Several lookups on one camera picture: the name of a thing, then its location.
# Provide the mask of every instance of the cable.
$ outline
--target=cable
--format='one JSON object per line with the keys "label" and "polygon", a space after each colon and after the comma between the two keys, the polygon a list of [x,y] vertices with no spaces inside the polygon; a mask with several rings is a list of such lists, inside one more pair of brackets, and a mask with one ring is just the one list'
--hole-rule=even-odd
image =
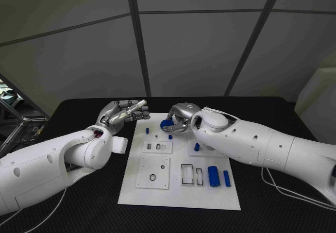
{"label": "cable", "polygon": [[59,200],[59,202],[57,202],[57,205],[56,205],[53,211],[50,212],[49,216],[46,217],[46,219],[40,222],[40,224],[38,224],[34,228],[31,228],[31,229],[30,229],[28,231],[26,231],[24,233],[31,232],[31,231],[43,224],[43,222],[49,219],[49,217],[51,216],[53,212],[56,211],[57,206],[59,206],[59,204],[60,204],[60,202],[62,202],[62,200],[63,200],[64,192],[63,192],[62,198],[60,198],[60,200]]}
{"label": "cable", "polygon": [[213,112],[222,113],[222,114],[230,116],[233,119],[239,120],[239,118],[238,118],[236,116],[233,116],[233,115],[230,115],[230,114],[227,114],[227,113],[225,113],[225,112],[222,112],[222,111],[219,111],[219,110],[216,110],[216,109],[212,109],[212,108],[209,108],[209,107],[204,107],[204,110],[212,110]]}
{"label": "cable", "polygon": [[[263,182],[265,182],[268,185],[271,185],[271,186],[274,186],[274,187],[276,188],[276,190],[278,190],[278,192],[279,192],[281,194],[284,194],[285,196],[288,196],[288,197],[291,197],[291,198],[295,198],[295,199],[298,199],[298,200],[302,200],[302,201],[305,201],[305,202],[308,202],[308,203],[311,203],[311,204],[320,206],[321,208],[324,208],[324,209],[327,209],[327,210],[336,211],[336,206],[334,206],[334,205],[330,205],[330,204],[327,204],[327,203],[323,203],[323,202],[320,202],[320,201],[317,201],[317,200],[314,200],[314,199],[311,199],[311,198],[302,196],[301,194],[298,194],[298,193],[289,191],[288,189],[285,189],[285,188],[276,186],[275,181],[274,181],[272,176],[271,176],[271,172],[269,172],[268,168],[265,168],[265,169],[266,169],[266,171],[268,171],[272,184],[268,183],[268,182],[263,180],[263,175],[262,175],[262,173],[263,173],[263,168],[261,168],[261,178],[262,178]],[[301,197],[305,198],[305,199],[298,198],[298,197],[295,197],[295,196],[292,196],[292,195],[289,195],[289,194],[285,194],[284,192],[279,191],[279,189],[282,189],[282,190],[291,192],[292,194],[301,196]]]}
{"label": "cable", "polygon": [[21,209],[7,218],[7,220],[4,220],[4,222],[1,222],[0,226],[11,219],[11,217],[14,217],[14,215],[21,211]]}

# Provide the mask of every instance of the blue object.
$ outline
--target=blue object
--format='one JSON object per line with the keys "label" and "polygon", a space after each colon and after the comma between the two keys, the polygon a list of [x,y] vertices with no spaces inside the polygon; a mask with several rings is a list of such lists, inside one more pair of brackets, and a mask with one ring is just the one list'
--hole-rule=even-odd
{"label": "blue object", "polygon": [[223,178],[225,178],[226,187],[230,187],[230,183],[229,183],[229,173],[227,173],[227,171],[223,171]]}
{"label": "blue object", "polygon": [[199,144],[197,143],[194,144],[194,148],[193,149],[194,149],[194,151],[199,151]]}
{"label": "blue object", "polygon": [[210,183],[210,187],[217,187],[217,186],[220,186],[216,166],[207,167],[207,173],[209,173],[209,183]]}
{"label": "blue object", "polygon": [[168,125],[173,125],[171,119],[170,120],[163,120],[161,124],[160,124],[161,129],[163,129],[164,126],[168,126]]}

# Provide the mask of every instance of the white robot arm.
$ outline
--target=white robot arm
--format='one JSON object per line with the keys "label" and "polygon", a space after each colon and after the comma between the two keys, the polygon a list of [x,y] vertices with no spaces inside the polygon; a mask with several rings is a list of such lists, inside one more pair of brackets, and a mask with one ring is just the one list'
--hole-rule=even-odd
{"label": "white robot arm", "polygon": [[[144,100],[111,102],[95,125],[0,159],[0,215],[41,202],[103,167],[111,152],[125,152],[126,139],[113,134],[124,122],[150,118],[144,105]],[[64,162],[77,169],[66,170]]]}
{"label": "white robot arm", "polygon": [[[190,104],[181,105],[187,110]],[[336,146],[289,136],[253,122],[229,121],[222,113],[204,108],[191,117],[184,113],[177,116],[187,118],[200,146],[245,164],[297,177],[336,205]]]}

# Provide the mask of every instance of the table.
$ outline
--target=table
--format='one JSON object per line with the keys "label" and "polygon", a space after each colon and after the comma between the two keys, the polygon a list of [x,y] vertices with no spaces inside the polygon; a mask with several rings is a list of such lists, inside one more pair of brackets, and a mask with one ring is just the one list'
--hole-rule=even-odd
{"label": "table", "polygon": [[[85,129],[95,123],[112,99],[76,99],[60,103],[38,141]],[[151,112],[167,113],[178,102],[209,106],[243,120],[292,136],[314,140],[292,107],[278,97],[145,98]],[[116,205],[135,122],[116,136],[128,138],[125,155],[112,154],[103,169],[67,188],[60,206],[34,232],[334,232],[336,212],[285,197],[261,180],[261,168],[230,160],[240,211]],[[279,186],[324,200],[320,193],[289,175],[272,171]],[[26,208],[0,227],[0,232],[23,232],[51,212],[62,192]],[[2,222],[10,214],[0,217]]]}

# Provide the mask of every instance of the blue cylinder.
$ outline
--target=blue cylinder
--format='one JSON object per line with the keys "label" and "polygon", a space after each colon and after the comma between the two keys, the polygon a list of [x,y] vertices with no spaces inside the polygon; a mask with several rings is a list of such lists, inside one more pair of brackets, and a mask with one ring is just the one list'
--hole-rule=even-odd
{"label": "blue cylinder", "polygon": [[223,171],[223,178],[225,178],[226,187],[230,187],[230,183],[229,183],[229,172],[227,172],[227,171]]}
{"label": "blue cylinder", "polygon": [[217,187],[217,186],[220,186],[216,166],[207,167],[207,173],[209,173],[209,183],[210,183],[210,187]]}
{"label": "blue cylinder", "polygon": [[196,143],[196,145],[194,145],[194,151],[199,151],[199,144]]}

